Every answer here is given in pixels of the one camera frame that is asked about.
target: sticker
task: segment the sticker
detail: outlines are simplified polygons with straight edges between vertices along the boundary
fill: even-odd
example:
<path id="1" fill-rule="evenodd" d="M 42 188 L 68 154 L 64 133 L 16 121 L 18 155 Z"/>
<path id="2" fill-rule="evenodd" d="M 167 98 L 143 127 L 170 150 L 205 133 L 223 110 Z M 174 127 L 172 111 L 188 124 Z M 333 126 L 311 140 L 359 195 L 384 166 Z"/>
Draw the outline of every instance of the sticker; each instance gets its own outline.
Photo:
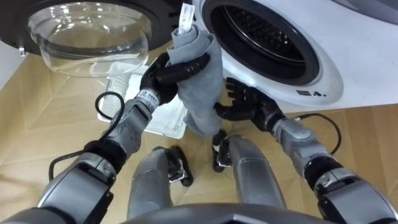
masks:
<path id="1" fill-rule="evenodd" d="M 157 95 L 149 90 L 141 90 L 138 93 L 137 98 L 140 98 L 144 104 L 148 104 L 148 106 L 153 107 L 153 109 L 156 109 L 160 103 Z"/>
<path id="2" fill-rule="evenodd" d="M 195 6 L 187 3 L 182 4 L 180 21 L 178 23 L 178 34 L 185 34 L 191 30 Z"/>

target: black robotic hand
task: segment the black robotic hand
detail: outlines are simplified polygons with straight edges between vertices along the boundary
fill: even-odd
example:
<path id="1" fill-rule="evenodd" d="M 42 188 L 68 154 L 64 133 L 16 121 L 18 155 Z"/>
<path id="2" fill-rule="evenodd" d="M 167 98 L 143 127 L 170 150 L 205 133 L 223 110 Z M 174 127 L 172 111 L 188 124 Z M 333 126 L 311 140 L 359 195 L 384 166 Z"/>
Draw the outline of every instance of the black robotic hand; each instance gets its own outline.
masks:
<path id="1" fill-rule="evenodd" d="M 162 53 L 148 68 L 141 80 L 140 90 L 148 88 L 160 96 L 160 105 L 169 103 L 178 92 L 177 83 L 189 79 L 202 71 L 210 61 L 208 54 L 189 62 L 166 67 L 169 61 L 167 52 Z"/>
<path id="2" fill-rule="evenodd" d="M 236 79 L 227 78 L 228 96 L 233 99 L 232 106 L 216 103 L 215 110 L 220 118 L 229 121 L 250 119 L 260 131 L 272 132 L 271 118 L 284 118 L 275 100 L 256 88 L 249 87 Z"/>

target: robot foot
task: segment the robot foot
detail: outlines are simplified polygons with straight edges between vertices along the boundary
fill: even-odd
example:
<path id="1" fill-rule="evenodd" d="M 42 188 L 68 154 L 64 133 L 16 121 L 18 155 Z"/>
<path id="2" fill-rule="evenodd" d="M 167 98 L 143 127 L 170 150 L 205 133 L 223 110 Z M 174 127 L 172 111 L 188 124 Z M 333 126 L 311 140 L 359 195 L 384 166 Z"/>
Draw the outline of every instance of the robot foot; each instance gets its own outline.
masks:
<path id="1" fill-rule="evenodd" d="M 220 130 L 218 134 L 213 136 L 212 143 L 212 168 L 215 172 L 223 172 L 225 167 L 229 167 L 228 163 L 225 161 L 228 158 L 228 153 L 225 153 L 226 147 L 228 145 L 228 140 L 226 139 L 227 134 L 224 130 Z"/>
<path id="2" fill-rule="evenodd" d="M 165 151 L 169 162 L 169 182 L 180 181 L 184 187 L 191 186 L 193 176 L 182 149 L 178 146 L 172 146 Z"/>

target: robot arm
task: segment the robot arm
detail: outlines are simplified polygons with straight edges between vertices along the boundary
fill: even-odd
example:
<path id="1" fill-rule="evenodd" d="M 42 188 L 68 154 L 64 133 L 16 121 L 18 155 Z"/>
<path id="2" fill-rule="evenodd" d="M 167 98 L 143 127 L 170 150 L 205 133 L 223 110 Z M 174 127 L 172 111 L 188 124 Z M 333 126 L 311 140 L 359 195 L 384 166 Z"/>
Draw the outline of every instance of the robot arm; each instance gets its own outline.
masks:
<path id="1" fill-rule="evenodd" d="M 312 130 L 286 118 L 276 121 L 272 130 L 298 174 L 317 196 L 324 219 L 337 223 L 397 221 L 398 214 L 386 196 L 338 163 Z"/>
<path id="2" fill-rule="evenodd" d="M 232 106 L 216 105 L 224 119 L 250 119 L 259 130 L 270 132 L 290 157 L 318 199 L 326 220 L 337 223 L 394 223 L 398 214 L 390 201 L 369 182 L 344 168 L 313 131 L 287 119 L 277 103 L 259 90 L 227 78 Z"/>
<path id="3" fill-rule="evenodd" d="M 100 223 L 113 199 L 110 188 L 125 162 L 141 146 L 141 135 L 155 109 L 177 94 L 176 83 L 203 70 L 210 61 L 205 54 L 192 61 L 165 67 L 164 53 L 141 80 L 140 92 L 124 104 L 98 141 L 89 142 L 80 156 L 44 189 L 36 208 L 24 210 L 2 223 L 95 224 Z"/>

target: grey metal casing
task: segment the grey metal casing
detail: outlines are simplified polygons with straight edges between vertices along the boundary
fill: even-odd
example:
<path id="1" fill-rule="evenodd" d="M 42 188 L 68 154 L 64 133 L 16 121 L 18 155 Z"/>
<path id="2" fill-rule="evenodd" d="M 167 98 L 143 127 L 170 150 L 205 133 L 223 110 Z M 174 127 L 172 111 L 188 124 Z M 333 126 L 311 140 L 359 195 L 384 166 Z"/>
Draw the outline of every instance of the grey metal casing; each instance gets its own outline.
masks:
<path id="1" fill-rule="evenodd" d="M 118 143 L 126 153 L 127 159 L 139 150 L 141 134 L 151 121 L 154 110 L 155 108 L 146 106 L 137 98 L 126 102 L 122 119 L 107 139 Z"/>
<path id="2" fill-rule="evenodd" d="M 314 132 L 293 119 L 282 119 L 274 126 L 274 137 L 290 157 L 297 173 L 304 178 L 305 166 L 321 156 L 335 158 L 328 153 Z"/>
<path id="3" fill-rule="evenodd" d="M 237 135 L 224 141 L 229 141 L 239 201 L 286 208 L 279 184 L 261 150 L 251 141 Z"/>
<path id="4" fill-rule="evenodd" d="M 398 220 L 398 214 L 387 197 L 365 180 L 334 190 L 324 197 L 346 223 L 372 223 L 383 218 Z"/>
<path id="5" fill-rule="evenodd" d="M 31 208 L 21 211 L 1 222 L 2 224 L 69 224 L 55 213 Z"/>
<path id="6" fill-rule="evenodd" d="M 116 175 L 108 161 L 96 154 L 84 153 L 46 186 L 38 208 L 56 208 L 69 214 L 77 223 L 84 222 L 110 186 L 76 168 L 80 164 L 94 167 L 104 177 Z"/>
<path id="7" fill-rule="evenodd" d="M 154 150 L 140 161 L 131 181 L 127 220 L 173 206 L 168 171 L 164 149 Z"/>
<path id="8" fill-rule="evenodd" d="M 141 215 L 124 224 L 327 224 L 331 223 L 316 217 L 286 209 L 246 203 L 203 203 L 166 208 Z"/>

